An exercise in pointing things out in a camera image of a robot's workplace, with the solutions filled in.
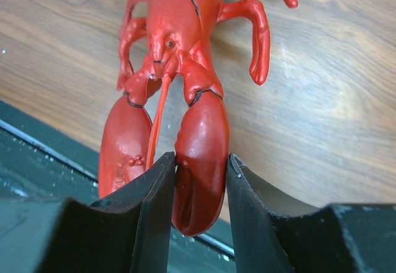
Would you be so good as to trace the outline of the red toy lobster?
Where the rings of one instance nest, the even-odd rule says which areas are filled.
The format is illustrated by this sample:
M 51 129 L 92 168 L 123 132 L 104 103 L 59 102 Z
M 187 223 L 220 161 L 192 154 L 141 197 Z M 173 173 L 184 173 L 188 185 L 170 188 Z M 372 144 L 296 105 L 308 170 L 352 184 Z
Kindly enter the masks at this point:
M 230 125 L 210 37 L 217 24 L 237 17 L 252 23 L 249 73 L 262 85 L 269 73 L 270 29 L 259 0 L 127 0 L 118 46 L 116 88 L 122 95 L 108 114 L 101 140 L 100 197 L 152 166 L 168 89 L 181 76 L 187 111 L 174 145 L 172 223 L 182 234 L 195 236 L 217 221 L 226 188 Z

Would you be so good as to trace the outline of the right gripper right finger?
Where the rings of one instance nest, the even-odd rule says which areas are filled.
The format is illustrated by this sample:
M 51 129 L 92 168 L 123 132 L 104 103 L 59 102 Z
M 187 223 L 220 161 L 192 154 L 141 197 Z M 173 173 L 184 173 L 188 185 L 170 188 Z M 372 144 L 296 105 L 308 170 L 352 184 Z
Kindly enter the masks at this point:
M 308 215 L 318 208 L 284 193 L 235 154 L 228 157 L 228 206 L 237 272 L 294 272 L 272 219 Z

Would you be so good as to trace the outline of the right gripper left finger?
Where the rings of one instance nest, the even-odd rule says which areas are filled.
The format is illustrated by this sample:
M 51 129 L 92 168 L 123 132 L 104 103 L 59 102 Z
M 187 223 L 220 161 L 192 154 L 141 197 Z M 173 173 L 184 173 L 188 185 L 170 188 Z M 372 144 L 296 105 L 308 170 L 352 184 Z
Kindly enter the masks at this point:
M 174 152 L 91 204 L 102 220 L 104 255 L 93 272 L 166 272 L 174 194 Z

